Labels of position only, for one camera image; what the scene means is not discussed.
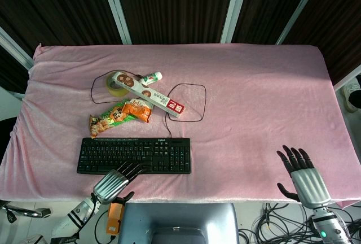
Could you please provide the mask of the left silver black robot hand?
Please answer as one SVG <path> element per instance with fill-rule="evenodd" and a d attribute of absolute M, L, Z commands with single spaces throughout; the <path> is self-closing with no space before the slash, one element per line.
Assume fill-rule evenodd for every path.
<path fill-rule="evenodd" d="M 135 178 L 147 171 L 143 163 L 124 162 L 111 169 L 93 188 L 93 195 L 100 204 L 111 203 Z"/>

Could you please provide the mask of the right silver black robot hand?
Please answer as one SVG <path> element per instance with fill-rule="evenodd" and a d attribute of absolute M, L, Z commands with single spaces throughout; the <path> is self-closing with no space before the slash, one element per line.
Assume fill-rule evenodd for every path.
<path fill-rule="evenodd" d="M 295 193 L 291 193 L 283 184 L 277 183 L 278 189 L 286 198 L 300 202 L 304 207 L 312 210 L 329 205 L 331 196 L 325 182 L 304 149 L 284 145 L 283 151 L 276 153 L 296 190 Z"/>

